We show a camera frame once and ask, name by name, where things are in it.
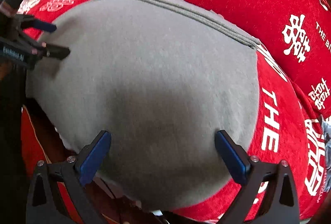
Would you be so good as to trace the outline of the grey knit sweater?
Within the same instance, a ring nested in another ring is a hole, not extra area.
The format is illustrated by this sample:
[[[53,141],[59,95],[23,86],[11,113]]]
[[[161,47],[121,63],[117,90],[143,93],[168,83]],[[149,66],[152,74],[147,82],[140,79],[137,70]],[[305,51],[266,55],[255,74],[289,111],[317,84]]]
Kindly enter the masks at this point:
[[[184,0],[90,0],[55,24],[39,40],[71,52],[38,62],[27,94],[76,151],[111,132],[104,180],[149,210],[189,207],[225,186],[214,135],[252,141],[258,39]]]

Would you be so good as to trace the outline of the red wedding bed cover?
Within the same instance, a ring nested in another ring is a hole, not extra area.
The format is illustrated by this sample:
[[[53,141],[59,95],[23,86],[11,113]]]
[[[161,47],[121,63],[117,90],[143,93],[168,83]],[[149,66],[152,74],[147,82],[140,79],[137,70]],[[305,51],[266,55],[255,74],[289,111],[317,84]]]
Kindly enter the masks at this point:
[[[90,0],[40,0],[29,10],[29,14],[55,24],[60,15],[87,1]],[[39,40],[44,32],[28,29],[27,33]],[[262,161],[277,163],[286,160],[289,163],[300,197],[301,217],[307,218],[318,209],[324,199],[325,147],[317,120],[322,113],[313,109],[301,88],[291,81],[264,44],[260,40],[259,42],[256,49],[258,117],[252,141],[244,149]],[[118,185],[99,175],[100,168],[96,173],[97,178],[126,195]],[[169,211],[195,221],[214,223],[224,215],[238,190],[239,186],[230,176],[225,186],[207,200]]]

